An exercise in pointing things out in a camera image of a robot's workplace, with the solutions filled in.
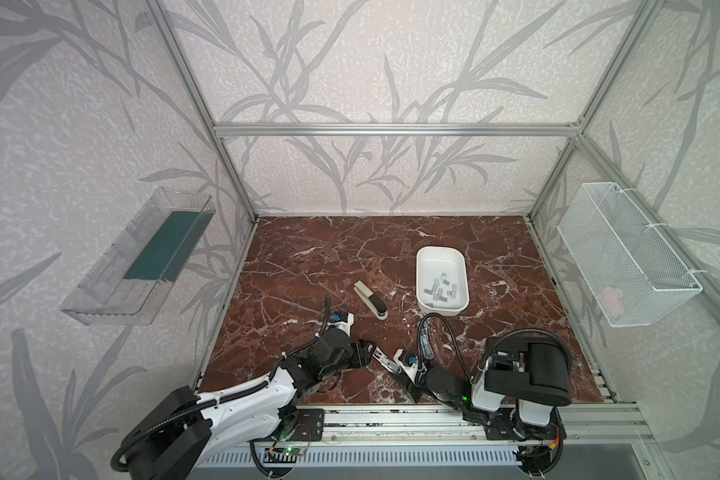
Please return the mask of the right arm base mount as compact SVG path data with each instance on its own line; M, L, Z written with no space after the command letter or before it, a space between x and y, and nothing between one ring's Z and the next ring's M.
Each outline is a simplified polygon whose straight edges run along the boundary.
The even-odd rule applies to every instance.
M520 443L541 442L544 444L567 438L561 416L556 407L552 409L550 421L546 426L522 423L514 408L504 407L498 412L490 413L488 420L482 427L487 440L506 440Z

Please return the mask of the small white stapler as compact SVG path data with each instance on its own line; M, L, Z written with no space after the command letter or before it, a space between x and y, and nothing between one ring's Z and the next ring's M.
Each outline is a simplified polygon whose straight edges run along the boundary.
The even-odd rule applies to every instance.
M376 359L381 366L390 373L398 373L400 371L400 366L393 360L390 360L380 349L376 349L373 352L373 358Z

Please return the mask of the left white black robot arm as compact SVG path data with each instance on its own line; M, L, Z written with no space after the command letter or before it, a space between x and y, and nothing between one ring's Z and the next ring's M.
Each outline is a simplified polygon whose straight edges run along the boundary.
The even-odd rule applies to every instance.
M282 354L273 368L226 389L171 392L120 443L110 459L133 479L185 479L201 462L242 444L276 443L307 429L297 405L327 379L367 367L377 349L330 326Z

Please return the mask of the grey white large stapler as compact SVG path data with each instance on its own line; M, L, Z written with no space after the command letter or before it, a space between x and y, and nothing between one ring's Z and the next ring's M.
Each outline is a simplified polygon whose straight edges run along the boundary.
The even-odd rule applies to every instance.
M354 284L354 291L377 319L382 321L388 319L387 305L378 293L371 290L362 281Z

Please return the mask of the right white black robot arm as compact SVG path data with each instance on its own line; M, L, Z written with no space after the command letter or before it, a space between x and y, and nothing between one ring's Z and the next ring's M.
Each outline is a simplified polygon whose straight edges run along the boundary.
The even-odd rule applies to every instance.
M568 345L558 335L532 327L487 339L471 377L406 349L398 350L387 368L415 402L426 394L469 422L488 425L503 415L515 429L546 427L555 409L571 404L572 369Z

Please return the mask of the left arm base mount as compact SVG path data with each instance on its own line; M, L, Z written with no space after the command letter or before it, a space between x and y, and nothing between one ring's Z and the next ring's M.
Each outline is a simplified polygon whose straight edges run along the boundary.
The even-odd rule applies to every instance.
M280 412L280 424L274 434L280 441L315 442L323 437L325 410L289 406Z

